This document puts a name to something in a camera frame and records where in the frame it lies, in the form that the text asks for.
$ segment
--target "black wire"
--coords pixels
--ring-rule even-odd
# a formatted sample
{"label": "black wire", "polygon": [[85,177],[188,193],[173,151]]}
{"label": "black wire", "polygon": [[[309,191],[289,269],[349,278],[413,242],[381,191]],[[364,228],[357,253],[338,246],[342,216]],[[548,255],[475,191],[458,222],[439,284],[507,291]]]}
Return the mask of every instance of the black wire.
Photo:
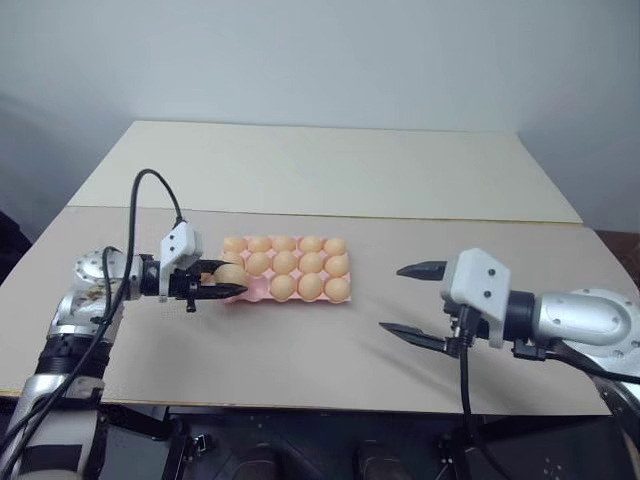
{"label": "black wire", "polygon": [[62,395],[64,395],[67,388],[69,388],[69,385],[71,385],[71,383],[75,380],[75,378],[78,376],[80,371],[84,368],[86,363],[89,361],[93,350],[98,345],[98,343],[100,343],[100,341],[104,337],[104,334],[107,331],[107,328],[111,324],[110,316],[111,318],[113,317],[113,314],[111,312],[111,279],[109,277],[109,265],[107,260],[108,260],[108,253],[112,250],[115,250],[115,248],[105,247],[104,250],[102,250],[102,271],[103,271],[104,281],[105,281],[105,306],[104,306],[102,321],[100,323],[100,326],[98,327],[98,330],[94,334],[93,341],[89,345],[89,348],[84,353],[84,355],[80,358],[80,361],[76,364],[75,368],[65,378],[65,380],[60,385],[58,385],[58,387],[51,394],[44,397],[38,403],[38,405],[35,408],[33,408],[31,412],[29,412],[28,415],[25,415],[24,417],[22,417],[11,428],[11,430],[9,430],[5,434],[5,438],[2,441],[2,449],[0,451],[4,451],[5,448],[9,445],[11,439],[13,439],[13,437],[33,417],[35,417],[35,415],[40,414],[35,420],[33,420],[33,423],[29,425],[29,428],[25,431],[24,435],[20,439],[20,442],[16,446],[12,455],[7,460],[7,466],[4,470],[2,478],[9,478],[15,463],[18,461],[18,458],[20,458],[21,452],[24,450],[27,443],[31,440],[31,438],[33,437],[33,434],[36,432],[40,424],[43,422],[43,420],[45,419],[49,411],[53,408],[54,404],[58,401],[58,399]]}
{"label": "black wire", "polygon": [[[122,303],[122,300],[124,299],[125,293],[128,293],[129,282],[130,282],[129,276],[131,275],[131,267],[133,265],[133,256],[134,256],[133,251],[134,251],[134,247],[135,247],[135,226],[136,226],[136,209],[137,209],[137,204],[138,204],[138,189],[140,188],[140,182],[142,181],[142,178],[145,175],[153,175],[158,180],[160,180],[162,185],[167,190],[167,193],[169,194],[169,197],[171,197],[171,201],[173,202],[173,207],[174,207],[175,212],[176,212],[176,222],[174,224],[174,228],[180,222],[184,221],[184,217],[182,216],[182,211],[180,210],[180,205],[178,204],[178,200],[176,199],[176,197],[175,197],[175,195],[173,193],[173,190],[171,190],[171,187],[169,186],[167,181],[162,177],[162,175],[160,175],[157,171],[149,169],[149,168],[141,170],[140,172],[138,172],[138,174],[136,175],[135,179],[133,180],[133,186],[131,187],[131,202],[130,202],[130,205],[129,205],[129,238],[128,238],[128,245],[127,245],[125,268],[124,268],[124,273],[122,275],[122,281],[120,282],[120,285],[118,286],[118,290],[116,291],[115,298],[113,300],[111,300],[111,295],[109,295],[109,301],[110,301],[111,309],[110,310],[105,309],[106,313],[105,313],[105,315],[103,317],[102,322],[100,323],[100,326],[98,327],[98,330],[96,331],[96,333],[93,336],[93,341],[89,345],[89,348],[84,353],[84,355],[82,356],[82,358],[80,359],[80,361],[78,362],[76,367],[73,369],[73,371],[69,375],[67,375],[65,380],[58,386],[58,388],[56,388],[56,390],[54,390],[53,393],[51,393],[47,397],[46,402],[44,402],[44,401],[42,402],[43,406],[42,406],[42,408],[39,409],[40,410],[39,415],[27,427],[27,429],[25,430],[22,438],[20,439],[20,442],[18,443],[18,445],[14,449],[13,453],[11,454],[11,457],[9,457],[9,460],[7,461],[5,470],[4,470],[3,474],[2,474],[3,480],[6,480],[7,478],[9,478],[15,463],[18,461],[18,459],[22,455],[23,450],[25,449],[25,447],[27,446],[27,444],[29,443],[29,441],[31,440],[33,435],[35,434],[35,432],[38,429],[38,427],[40,426],[40,424],[44,421],[45,417],[53,409],[53,407],[55,406],[55,403],[58,401],[58,399],[66,392],[66,390],[69,387],[69,385],[71,385],[71,383],[79,375],[80,371],[82,370],[82,368],[84,367],[86,362],[89,360],[89,358],[93,354],[93,351],[97,348],[98,344],[100,343],[100,341],[104,337],[107,329],[109,328],[109,325],[111,325],[111,322],[113,321],[113,317],[115,315],[115,312],[120,307],[120,303]],[[105,258],[106,258],[106,255],[103,252],[103,262],[104,262]],[[105,268],[104,263],[103,263],[103,274],[106,274],[105,280],[109,280],[109,278],[108,278],[109,272]],[[110,284],[109,281],[106,282],[105,288],[108,289],[107,291],[110,294],[111,293],[111,284]]]}
{"label": "black wire", "polygon": [[[117,250],[114,247],[105,247],[102,250],[102,271],[104,272],[104,281],[105,281],[105,305],[104,305],[104,313],[103,318],[106,318],[109,310],[111,310],[111,279],[109,276],[109,265],[108,265],[108,253],[110,251]],[[31,420],[36,414],[38,414],[45,405],[45,400],[49,397],[43,397],[38,404],[31,409],[31,411],[22,417],[10,430],[7,430],[4,437],[2,438],[2,443],[0,443],[0,453],[4,452],[8,447],[9,443],[16,436],[16,434],[24,428],[24,426]]]}
{"label": "black wire", "polygon": [[464,426],[467,432],[471,435],[471,441],[473,445],[480,450],[480,453],[484,455],[484,458],[489,462],[493,469],[498,472],[506,480],[511,480],[511,477],[504,467],[493,456],[487,444],[480,436],[475,419],[471,413],[471,402],[469,401],[469,357],[468,347],[462,345],[460,349],[460,396],[462,397],[462,411],[464,413],[463,420]]}
{"label": "black wire", "polygon": [[584,373],[586,373],[587,375],[591,375],[592,377],[606,378],[607,380],[613,380],[614,382],[640,384],[640,377],[636,377],[634,375],[625,375],[624,373],[606,372],[604,370],[598,370],[597,368],[592,368],[589,365],[584,364],[580,360],[567,357],[564,355],[559,355],[554,352],[547,352],[547,358],[549,360],[557,360],[558,362],[566,363],[567,365],[573,368],[582,370]]}

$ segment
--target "table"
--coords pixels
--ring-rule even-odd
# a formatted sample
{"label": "table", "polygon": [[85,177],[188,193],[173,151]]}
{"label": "table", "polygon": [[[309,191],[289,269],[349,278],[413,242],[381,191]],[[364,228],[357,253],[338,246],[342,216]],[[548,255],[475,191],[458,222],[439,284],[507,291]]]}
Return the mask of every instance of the table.
{"label": "table", "polygon": [[[115,164],[126,170],[126,162]],[[131,178],[127,173],[119,181],[128,186]],[[90,179],[81,192],[96,181]],[[0,288],[3,323],[11,331],[0,339],[0,394],[18,395],[32,374],[78,255],[107,244],[125,245],[127,209],[78,206],[81,192]],[[182,199],[182,188],[176,193]],[[109,195],[105,192],[103,200]],[[173,212],[141,203],[136,251],[157,254]],[[548,212],[555,218],[549,223],[526,223],[212,212],[191,202],[183,207],[202,233],[208,258],[217,256],[223,237],[233,234],[343,236],[352,260],[353,301],[200,302],[195,314],[187,314],[179,301],[127,303],[105,375],[107,402],[458,413],[457,361],[412,347],[378,322],[447,334],[439,285],[397,277],[395,270],[474,246],[512,269],[514,289],[601,287],[638,300],[623,268],[571,209],[565,212],[571,222],[550,223],[559,221],[554,210]],[[478,342],[470,369],[478,413],[608,413],[591,382],[562,364],[516,360],[507,348],[498,351]]]}
{"label": "table", "polygon": [[[513,133],[138,121],[69,205],[127,207],[143,168],[194,210],[581,223]],[[167,206],[143,190],[140,206]]]}

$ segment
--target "white tabletop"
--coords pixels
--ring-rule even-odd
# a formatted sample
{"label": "white tabletop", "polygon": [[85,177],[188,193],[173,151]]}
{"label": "white tabletop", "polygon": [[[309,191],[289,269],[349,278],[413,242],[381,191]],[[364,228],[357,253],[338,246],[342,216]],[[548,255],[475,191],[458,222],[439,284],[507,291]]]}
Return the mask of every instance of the white tabletop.
{"label": "white tabletop", "polygon": [[512,133],[212,123],[134,122],[69,205],[126,207],[148,167],[194,210],[581,222]]}
{"label": "white tabletop", "polygon": [[[448,333],[438,283],[397,277],[409,263],[472,246],[512,269],[512,288],[542,292],[635,286],[597,236],[578,225],[353,219],[187,211],[216,257],[232,234],[316,234],[347,239],[349,304],[128,302],[107,369],[105,399],[188,405],[259,405],[459,412],[458,363],[406,344],[378,326],[399,322]],[[67,207],[0,288],[0,392],[17,394],[33,373],[75,259],[124,247],[127,209]],[[136,251],[158,253],[171,210],[141,209]],[[478,341],[471,352],[476,411],[603,414],[590,380],[562,364],[512,358]]]}

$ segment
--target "egg carton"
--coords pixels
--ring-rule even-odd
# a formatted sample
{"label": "egg carton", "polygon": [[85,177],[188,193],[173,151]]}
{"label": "egg carton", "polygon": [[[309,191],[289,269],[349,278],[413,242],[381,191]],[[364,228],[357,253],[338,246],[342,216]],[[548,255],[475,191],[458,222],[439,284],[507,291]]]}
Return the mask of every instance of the egg carton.
{"label": "egg carton", "polygon": [[[251,257],[252,254],[254,253],[260,253],[260,252],[252,252],[249,250],[249,248],[247,247],[247,245],[249,245],[250,241],[252,239],[255,238],[266,238],[269,240],[269,246],[270,248],[262,253],[265,253],[267,255],[267,257],[269,258],[269,266],[268,268],[262,272],[262,274],[260,275],[251,275],[247,272],[247,278],[248,278],[248,283],[247,283],[247,291],[237,295],[235,297],[231,297],[225,300],[226,303],[233,303],[239,300],[245,300],[245,301],[249,301],[249,302],[259,302],[261,300],[276,300],[278,302],[286,302],[289,300],[302,300],[304,302],[307,303],[313,303],[316,301],[328,301],[330,303],[344,303],[344,302],[349,302],[351,301],[351,292],[350,292],[350,286],[351,286],[351,272],[350,272],[350,263],[349,263],[349,254],[346,251],[345,248],[345,252],[341,255],[329,255],[325,250],[325,242],[326,242],[326,238],[321,238],[321,237],[315,237],[315,238],[320,238],[321,242],[322,242],[322,249],[318,252],[320,258],[322,259],[322,270],[320,270],[319,272],[317,272],[316,274],[320,277],[320,279],[322,280],[322,291],[321,293],[315,297],[315,298],[304,298],[300,293],[299,293],[299,282],[300,279],[302,278],[303,275],[305,275],[305,273],[303,273],[300,270],[300,260],[302,259],[302,257],[305,255],[305,252],[303,252],[300,249],[300,242],[304,239],[304,238],[309,238],[309,237],[304,237],[304,236],[292,236],[292,237],[283,237],[283,236],[265,236],[265,237],[254,237],[254,236],[245,236],[245,237],[231,237],[231,240],[238,240],[242,238],[244,240],[244,244],[245,244],[245,248],[241,251],[238,252],[237,248],[235,249],[236,251],[234,252],[233,250],[223,250],[220,258],[223,258],[227,261],[229,261],[229,258],[225,258],[225,254],[227,253],[231,253],[231,254],[238,254],[240,255],[240,257],[242,257],[242,263],[243,263],[243,267],[245,268],[245,270],[247,270],[247,266],[249,263],[249,258]],[[276,298],[272,293],[271,293],[271,282],[273,281],[273,279],[276,276],[279,275],[283,275],[283,274],[279,274],[276,273],[273,270],[273,259],[274,257],[280,253],[277,252],[274,248],[273,248],[273,241],[274,239],[287,239],[290,238],[295,242],[295,248],[293,248],[292,250],[286,250],[286,251],[290,251],[291,253],[293,253],[293,255],[295,256],[295,268],[288,273],[288,275],[290,277],[293,278],[294,282],[295,282],[295,289],[293,291],[293,293],[284,298]],[[330,275],[327,271],[325,271],[325,265],[326,265],[326,261],[331,258],[331,257],[343,257],[344,261],[346,261],[346,273],[344,275],[341,276],[332,276]],[[327,295],[325,293],[325,289],[326,289],[326,284],[328,282],[328,280],[332,279],[332,278],[342,278],[346,281],[347,284],[347,288],[348,288],[348,296],[340,299],[339,301],[336,301],[332,298],[329,297],[329,295]]]}

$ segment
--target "pink egg tray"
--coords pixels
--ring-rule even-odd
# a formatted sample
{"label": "pink egg tray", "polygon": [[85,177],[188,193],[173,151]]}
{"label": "pink egg tray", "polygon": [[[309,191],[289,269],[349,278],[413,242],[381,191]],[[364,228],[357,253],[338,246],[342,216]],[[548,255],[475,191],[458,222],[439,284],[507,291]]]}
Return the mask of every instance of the pink egg tray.
{"label": "pink egg tray", "polygon": [[[252,236],[244,236],[244,237],[240,237],[243,238],[246,242],[246,245],[248,245],[251,241],[252,238],[257,238],[257,237],[252,237]],[[346,274],[342,275],[342,276],[332,276],[330,275],[327,271],[324,270],[325,268],[325,263],[326,260],[331,258],[331,255],[329,255],[325,250],[324,250],[324,244],[326,242],[327,239],[325,238],[321,238],[322,240],[322,246],[323,249],[316,252],[320,255],[320,257],[322,258],[322,270],[317,272],[317,275],[321,278],[323,285],[326,287],[327,282],[329,280],[331,280],[332,278],[342,278],[344,280],[346,280],[347,282],[347,288],[348,288],[348,296],[346,296],[346,298],[340,298],[339,301],[335,301],[334,299],[330,298],[326,293],[325,293],[325,289],[323,288],[322,292],[315,298],[310,299],[310,298],[304,298],[300,293],[299,293],[299,281],[300,278],[302,278],[303,275],[305,275],[301,270],[300,270],[300,259],[305,255],[305,252],[303,252],[300,249],[300,242],[303,238],[303,236],[292,236],[292,237],[283,237],[283,236],[265,236],[265,237],[261,237],[261,238],[267,238],[269,239],[269,244],[271,245],[271,242],[273,242],[274,239],[286,239],[286,238],[291,238],[294,240],[295,242],[295,248],[294,249],[286,249],[286,251],[291,251],[295,257],[296,257],[296,268],[294,268],[288,275],[291,276],[294,280],[295,280],[295,291],[289,295],[286,299],[278,299],[276,297],[273,296],[273,294],[271,293],[271,282],[272,280],[276,277],[279,276],[278,273],[276,273],[273,270],[273,265],[272,265],[272,261],[273,258],[279,253],[277,252],[273,246],[271,245],[271,248],[269,248],[268,250],[264,251],[264,253],[266,253],[266,255],[269,257],[269,267],[261,274],[258,276],[255,275],[250,275],[247,274],[248,277],[248,284],[247,284],[247,288],[248,290],[244,293],[242,293],[241,295],[237,295],[235,297],[231,297],[225,300],[225,303],[233,303],[239,300],[246,300],[249,302],[259,302],[261,300],[276,300],[278,302],[286,302],[289,300],[302,300],[304,302],[308,302],[308,303],[313,303],[319,300],[323,300],[323,301],[328,301],[331,303],[343,303],[343,302],[348,302],[351,301],[351,293],[350,293],[350,284],[351,284],[351,272],[350,272],[350,265],[347,263],[347,272]],[[221,254],[221,258],[222,256],[224,256],[227,252],[223,250],[223,253]],[[237,252],[244,260],[243,265],[247,265],[249,263],[249,257],[252,255],[253,252],[251,252],[248,248],[244,248],[244,250],[242,250],[241,252]],[[346,247],[345,247],[345,252],[340,255],[341,257],[343,256],[346,261],[348,262],[348,252],[346,251]]]}

